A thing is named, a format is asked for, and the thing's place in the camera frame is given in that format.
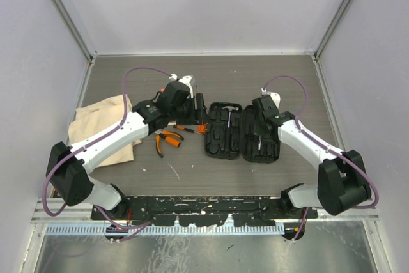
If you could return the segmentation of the black plastic tool case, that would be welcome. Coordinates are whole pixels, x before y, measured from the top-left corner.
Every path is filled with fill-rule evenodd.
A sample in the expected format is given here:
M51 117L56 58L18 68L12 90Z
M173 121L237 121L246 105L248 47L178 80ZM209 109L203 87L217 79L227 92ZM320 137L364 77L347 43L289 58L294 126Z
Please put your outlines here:
M227 128L228 112L226 106L241 107L240 124ZM258 156L259 136L254 133L255 114L252 105L214 102L208 112L208 132L204 135L204 150L207 156L234 160L242 156L248 162L270 164L279 159L280 144L271 138L263 137L262 154Z

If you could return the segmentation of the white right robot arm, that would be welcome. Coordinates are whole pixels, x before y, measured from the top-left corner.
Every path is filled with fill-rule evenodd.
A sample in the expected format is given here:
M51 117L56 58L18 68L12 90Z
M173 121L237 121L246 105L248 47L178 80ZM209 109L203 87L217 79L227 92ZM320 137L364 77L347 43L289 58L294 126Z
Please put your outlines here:
M279 95L267 92L252 100L254 133L295 150L318 172L317 185L299 183L281 191L280 209L289 218L303 208L322 208L338 215L363 207L373 196L361 154L324 142L289 111L279 112Z

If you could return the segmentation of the black handled claw hammer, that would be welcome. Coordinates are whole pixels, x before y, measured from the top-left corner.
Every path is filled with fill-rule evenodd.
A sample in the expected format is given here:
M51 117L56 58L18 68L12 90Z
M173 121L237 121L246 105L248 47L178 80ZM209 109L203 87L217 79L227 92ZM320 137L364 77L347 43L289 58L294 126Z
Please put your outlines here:
M235 106L229 105L229 106L223 107L222 110L228 112L228 123L227 123L228 129L231 127L239 126L241 112L242 112L241 107L235 107Z

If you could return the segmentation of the black handled large screwdriver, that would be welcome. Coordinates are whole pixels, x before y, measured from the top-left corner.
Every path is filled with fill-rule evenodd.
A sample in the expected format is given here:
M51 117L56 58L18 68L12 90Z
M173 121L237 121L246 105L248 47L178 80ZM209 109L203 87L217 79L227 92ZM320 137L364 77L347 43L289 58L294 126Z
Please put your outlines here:
M259 136L259 139L258 139L258 152L257 152L258 156L260 156L263 153L262 152L262 140L263 140L263 137Z

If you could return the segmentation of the orange black slim screwdriver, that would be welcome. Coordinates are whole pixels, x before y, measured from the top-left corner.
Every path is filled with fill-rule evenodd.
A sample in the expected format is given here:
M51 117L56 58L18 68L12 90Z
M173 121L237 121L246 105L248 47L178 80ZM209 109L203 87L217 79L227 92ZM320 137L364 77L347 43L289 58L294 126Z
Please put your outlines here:
M178 129L178 130L183 130L183 131L186 131L186 132L190 132L190 133L196 133L196 131L194 129L184 127L184 126L181 126L181 125L177 125L177 124L173 125L173 128Z

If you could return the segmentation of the orange small tool piece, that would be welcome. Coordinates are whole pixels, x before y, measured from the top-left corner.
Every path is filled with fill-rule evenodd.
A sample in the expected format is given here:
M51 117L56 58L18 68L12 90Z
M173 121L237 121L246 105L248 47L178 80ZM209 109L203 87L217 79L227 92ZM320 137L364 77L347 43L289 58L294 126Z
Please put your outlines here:
M208 132L208 123L204 123L197 126L197 131L200 134L206 134Z

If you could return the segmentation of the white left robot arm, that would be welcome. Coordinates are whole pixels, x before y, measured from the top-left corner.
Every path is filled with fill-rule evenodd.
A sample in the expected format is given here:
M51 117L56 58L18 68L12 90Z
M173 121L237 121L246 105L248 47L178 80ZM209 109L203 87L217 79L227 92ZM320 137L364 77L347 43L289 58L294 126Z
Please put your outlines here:
M88 203L113 219L122 219L130 207L128 198L115 185L92 179L94 169L125 146L158 134L171 122L202 125L206 117L203 94L193 92L190 78L171 81L153 99L126 109L120 121L94 136L71 145L55 144L44 186L52 185L65 206Z

